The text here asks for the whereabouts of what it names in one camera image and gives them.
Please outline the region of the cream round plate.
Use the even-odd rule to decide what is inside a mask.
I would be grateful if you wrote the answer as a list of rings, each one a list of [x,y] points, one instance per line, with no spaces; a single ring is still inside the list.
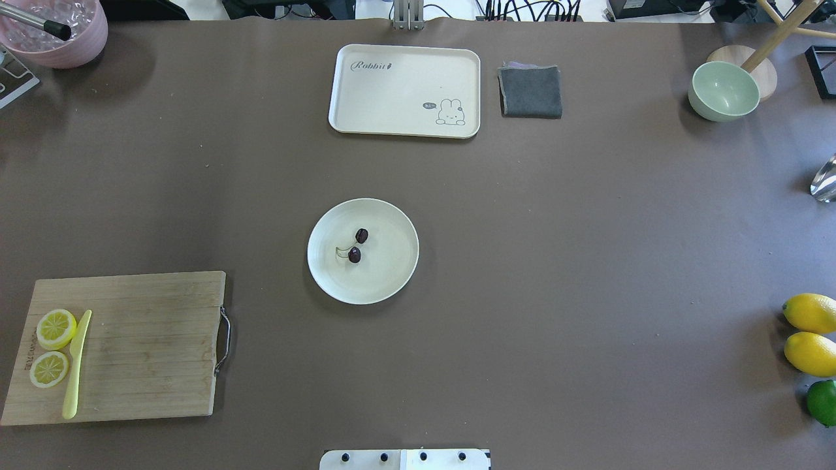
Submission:
[[[368,239],[355,241],[364,227]],[[352,264],[347,250],[358,247]],[[375,198],[346,200],[326,211],[310,233],[307,260],[325,294],[348,304],[367,306],[396,294],[409,282],[420,256],[414,224],[397,206]]]

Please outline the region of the cream rabbit tray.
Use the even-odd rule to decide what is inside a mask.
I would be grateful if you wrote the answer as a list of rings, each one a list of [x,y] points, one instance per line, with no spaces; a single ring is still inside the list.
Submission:
[[[471,50],[348,44],[336,56],[329,124],[338,132],[471,138],[481,60]]]

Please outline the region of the grey folded cloth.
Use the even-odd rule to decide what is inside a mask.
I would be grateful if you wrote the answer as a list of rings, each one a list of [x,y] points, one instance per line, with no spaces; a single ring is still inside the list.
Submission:
[[[556,65],[507,62],[498,69],[504,116],[560,119],[561,73]]]

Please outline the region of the wooden cutting board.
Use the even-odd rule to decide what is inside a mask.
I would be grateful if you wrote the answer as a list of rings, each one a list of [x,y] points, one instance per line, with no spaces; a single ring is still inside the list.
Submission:
[[[74,422],[210,416],[225,289],[222,271],[36,281],[2,425],[65,422],[67,382],[38,388],[29,380],[44,353],[36,325],[59,307],[76,318],[91,311]]]

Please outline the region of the mint green bowl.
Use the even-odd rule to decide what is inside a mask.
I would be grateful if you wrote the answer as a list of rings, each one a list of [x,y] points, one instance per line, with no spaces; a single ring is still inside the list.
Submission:
[[[688,102],[704,119],[717,123],[739,119],[752,113],[760,101],[755,79],[734,63],[709,61],[692,74]]]

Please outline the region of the upper lemon slice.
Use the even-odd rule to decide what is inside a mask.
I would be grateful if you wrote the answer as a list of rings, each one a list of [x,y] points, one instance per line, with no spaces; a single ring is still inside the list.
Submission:
[[[66,309],[55,309],[39,319],[36,339],[45,351],[57,351],[72,341],[76,330],[77,321],[74,315]]]

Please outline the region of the lemon slice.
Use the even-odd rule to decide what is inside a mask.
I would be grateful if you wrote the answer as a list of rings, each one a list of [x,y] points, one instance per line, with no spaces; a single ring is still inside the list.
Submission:
[[[48,351],[33,361],[29,378],[37,388],[51,388],[66,377],[70,368],[69,358],[63,352]]]
[[[77,321],[74,315],[66,309],[55,309],[39,319],[36,339],[45,351],[57,351],[72,341],[76,330]]]

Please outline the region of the wooden cup stand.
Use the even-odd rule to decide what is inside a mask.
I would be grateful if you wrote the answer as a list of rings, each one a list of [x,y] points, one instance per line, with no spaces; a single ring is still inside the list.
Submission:
[[[802,1],[788,17],[783,18],[767,1],[758,1],[756,4],[761,6],[773,23],[777,25],[770,38],[765,40],[764,44],[757,50],[741,45],[723,46],[713,51],[708,56],[707,62],[727,62],[737,68],[744,69],[758,85],[760,100],[766,101],[777,88],[776,68],[768,59],[768,56],[777,46],[782,44],[790,35],[807,35],[823,39],[835,38],[834,33],[802,27],[802,23],[818,10],[822,3],[822,1]]]

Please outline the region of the yellow plastic knife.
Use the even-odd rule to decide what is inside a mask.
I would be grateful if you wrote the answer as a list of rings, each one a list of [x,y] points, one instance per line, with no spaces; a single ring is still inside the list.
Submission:
[[[89,328],[89,322],[93,316],[93,310],[88,309],[82,315],[76,328],[76,333],[71,339],[71,346],[69,346],[69,353],[71,354],[72,364],[71,372],[69,372],[69,381],[65,391],[65,399],[63,399],[63,406],[61,416],[65,420],[70,420],[76,416],[78,412],[78,400],[80,399],[80,375],[82,369],[82,360],[84,353],[84,345],[86,345],[86,336]]]

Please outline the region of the pink bowl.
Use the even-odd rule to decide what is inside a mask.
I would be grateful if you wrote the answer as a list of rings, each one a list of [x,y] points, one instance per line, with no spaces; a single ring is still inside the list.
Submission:
[[[3,1],[6,50],[53,69],[92,62],[104,50],[108,22],[99,1]]]

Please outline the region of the lower lemon slice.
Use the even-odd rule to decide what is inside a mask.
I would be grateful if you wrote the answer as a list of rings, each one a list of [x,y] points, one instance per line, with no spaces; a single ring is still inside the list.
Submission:
[[[48,351],[33,361],[29,378],[37,388],[51,388],[66,377],[70,368],[69,358],[63,352]]]

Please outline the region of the yellow lemon outer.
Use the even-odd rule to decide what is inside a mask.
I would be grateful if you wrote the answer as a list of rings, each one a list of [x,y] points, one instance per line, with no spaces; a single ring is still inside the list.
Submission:
[[[815,334],[830,334],[835,331],[835,300],[803,292],[789,298],[782,305],[782,312],[789,324],[798,330]]]

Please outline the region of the yellow lemon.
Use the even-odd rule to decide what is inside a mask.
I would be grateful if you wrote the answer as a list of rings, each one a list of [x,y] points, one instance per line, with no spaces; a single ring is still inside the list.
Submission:
[[[797,332],[786,339],[786,360],[813,377],[834,377],[835,343],[821,334]]]
[[[830,334],[835,331],[835,300],[803,292],[789,298],[782,305],[782,312],[789,324],[798,330],[815,334]]]

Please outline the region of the yellow lemon middle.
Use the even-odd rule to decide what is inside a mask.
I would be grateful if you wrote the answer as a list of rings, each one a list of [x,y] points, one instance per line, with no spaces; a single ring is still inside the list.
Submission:
[[[786,339],[786,360],[813,377],[834,377],[835,343],[821,334],[797,332]]]

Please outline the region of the metal scoop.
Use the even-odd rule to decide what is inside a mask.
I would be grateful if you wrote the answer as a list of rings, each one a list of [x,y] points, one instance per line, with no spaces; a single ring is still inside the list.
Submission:
[[[809,192],[819,202],[830,203],[835,200],[835,161],[836,155],[833,154],[811,181]]]

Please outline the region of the green lime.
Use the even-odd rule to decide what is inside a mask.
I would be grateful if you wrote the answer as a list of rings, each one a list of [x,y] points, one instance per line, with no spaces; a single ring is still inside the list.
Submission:
[[[807,390],[806,405],[810,415],[821,425],[835,426],[835,381],[813,383]]]

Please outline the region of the aluminium frame post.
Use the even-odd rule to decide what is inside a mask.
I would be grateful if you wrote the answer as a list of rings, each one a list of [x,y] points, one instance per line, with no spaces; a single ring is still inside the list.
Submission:
[[[425,27],[423,0],[394,0],[391,23],[395,30],[418,31]]]

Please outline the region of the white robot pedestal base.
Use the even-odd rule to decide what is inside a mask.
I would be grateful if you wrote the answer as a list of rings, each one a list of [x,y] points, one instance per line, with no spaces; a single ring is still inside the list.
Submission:
[[[319,469],[491,469],[490,451],[478,448],[332,450]]]

